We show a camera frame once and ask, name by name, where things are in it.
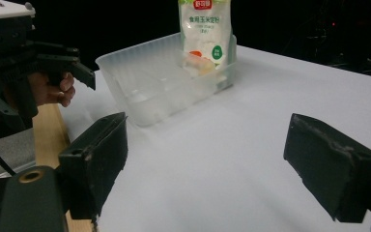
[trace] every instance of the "red label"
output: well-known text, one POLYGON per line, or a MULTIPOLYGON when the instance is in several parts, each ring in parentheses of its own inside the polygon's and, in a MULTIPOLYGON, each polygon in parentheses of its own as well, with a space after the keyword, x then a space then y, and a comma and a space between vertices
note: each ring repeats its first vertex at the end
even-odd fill
POLYGON ((195 10, 209 10, 213 5, 213 0, 195 0, 193 5, 195 10))

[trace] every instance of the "translucent plastic container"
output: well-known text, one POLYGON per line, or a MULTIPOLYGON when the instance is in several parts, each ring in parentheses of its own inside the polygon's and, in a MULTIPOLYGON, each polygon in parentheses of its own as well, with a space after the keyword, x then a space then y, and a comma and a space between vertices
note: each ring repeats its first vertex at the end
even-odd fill
POLYGON ((164 120, 233 84, 237 39, 230 65, 196 76, 185 61, 203 58, 181 51, 180 33, 102 55, 96 59, 117 106, 145 127, 164 120))

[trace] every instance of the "white table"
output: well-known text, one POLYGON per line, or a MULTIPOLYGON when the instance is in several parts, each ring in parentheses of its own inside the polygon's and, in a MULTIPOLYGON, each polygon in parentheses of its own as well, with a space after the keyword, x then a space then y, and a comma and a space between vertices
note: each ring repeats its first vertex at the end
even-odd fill
MULTIPOLYGON (((231 88, 147 128, 128 122, 128 161, 100 217, 101 232, 367 232, 333 221, 283 158, 293 113, 371 149, 371 76, 238 46, 231 88)), ((120 112, 99 71, 62 108, 71 140, 120 112)))

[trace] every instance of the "gray floor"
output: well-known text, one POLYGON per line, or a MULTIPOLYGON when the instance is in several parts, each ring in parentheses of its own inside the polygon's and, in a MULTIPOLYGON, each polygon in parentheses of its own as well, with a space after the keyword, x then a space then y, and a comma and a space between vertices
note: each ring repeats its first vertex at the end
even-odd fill
MULTIPOLYGON (((15 172, 35 165, 33 129, 25 130, 0 139, 0 157, 15 172)), ((7 176, 0 166, 0 177, 7 176)))

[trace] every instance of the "wooden board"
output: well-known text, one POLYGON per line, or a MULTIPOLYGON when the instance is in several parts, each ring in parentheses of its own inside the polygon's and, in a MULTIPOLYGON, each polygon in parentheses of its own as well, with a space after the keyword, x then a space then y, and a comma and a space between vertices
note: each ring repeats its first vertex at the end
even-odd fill
MULTIPOLYGON (((33 118, 33 132, 36 164, 59 166, 58 155, 71 143, 58 104, 39 106, 39 114, 33 118)), ((66 216, 70 232, 92 232, 89 219, 73 220, 69 212, 66 216)))

